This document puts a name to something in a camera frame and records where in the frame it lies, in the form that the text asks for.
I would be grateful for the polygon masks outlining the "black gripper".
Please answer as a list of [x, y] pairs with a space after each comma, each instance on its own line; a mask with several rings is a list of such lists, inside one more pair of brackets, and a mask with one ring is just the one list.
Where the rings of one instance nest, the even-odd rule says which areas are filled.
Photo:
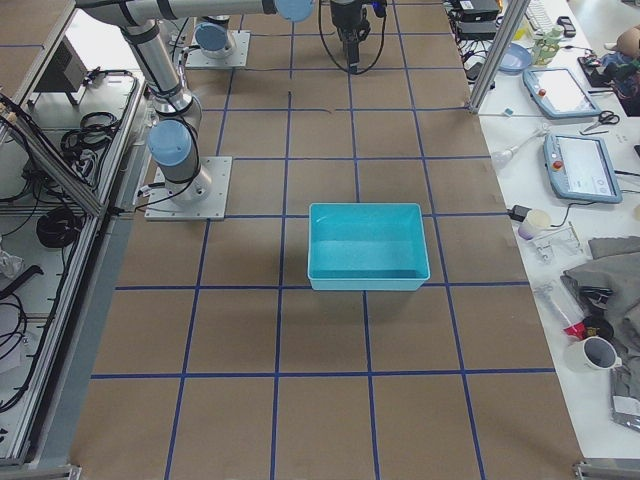
[[347, 71], [356, 74], [360, 62], [359, 43], [370, 33], [366, 2], [361, 0], [330, 1], [331, 20], [345, 47]]

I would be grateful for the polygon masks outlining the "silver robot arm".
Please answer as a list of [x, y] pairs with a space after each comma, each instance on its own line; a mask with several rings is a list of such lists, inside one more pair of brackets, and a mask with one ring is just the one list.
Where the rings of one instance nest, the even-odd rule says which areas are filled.
[[206, 57], [223, 59], [234, 53], [236, 42], [229, 31], [229, 21], [228, 15], [200, 18], [194, 30], [194, 37]]
[[159, 123], [147, 145], [164, 176], [167, 200], [187, 206], [204, 200], [212, 187], [198, 149], [202, 107], [161, 39], [159, 22], [205, 16], [279, 15], [297, 23], [314, 10], [312, 1], [78, 1], [92, 18], [120, 29], [153, 95]]

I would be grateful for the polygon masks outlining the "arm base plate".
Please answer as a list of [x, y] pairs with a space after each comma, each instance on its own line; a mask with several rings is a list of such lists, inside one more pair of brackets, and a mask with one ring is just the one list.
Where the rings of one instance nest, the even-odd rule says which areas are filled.
[[187, 69], [228, 70], [247, 64], [251, 32], [228, 30], [224, 33], [194, 35], [185, 61]]
[[233, 159], [229, 156], [200, 158], [200, 172], [185, 185], [168, 183], [153, 189], [150, 207], [144, 217], [148, 221], [223, 220], [227, 205]]

